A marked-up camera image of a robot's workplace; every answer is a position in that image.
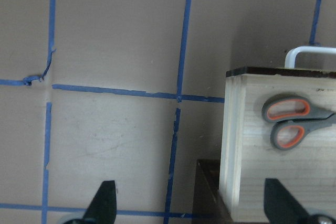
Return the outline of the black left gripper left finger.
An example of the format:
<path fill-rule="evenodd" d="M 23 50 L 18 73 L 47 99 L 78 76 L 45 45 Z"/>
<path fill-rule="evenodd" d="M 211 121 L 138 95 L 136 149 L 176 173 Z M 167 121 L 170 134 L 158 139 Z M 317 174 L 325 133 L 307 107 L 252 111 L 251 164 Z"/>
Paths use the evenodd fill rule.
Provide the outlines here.
<path fill-rule="evenodd" d="M 83 215 L 84 223 L 113 224 L 116 220 L 115 181 L 103 181 Z"/>

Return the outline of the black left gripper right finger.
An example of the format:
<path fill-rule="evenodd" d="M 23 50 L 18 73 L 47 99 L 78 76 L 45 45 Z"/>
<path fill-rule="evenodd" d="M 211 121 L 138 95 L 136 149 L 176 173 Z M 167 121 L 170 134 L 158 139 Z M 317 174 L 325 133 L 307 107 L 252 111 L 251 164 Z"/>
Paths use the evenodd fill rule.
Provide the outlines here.
<path fill-rule="evenodd" d="M 264 213 L 269 223 L 307 223 L 308 212 L 276 178 L 266 178 Z"/>

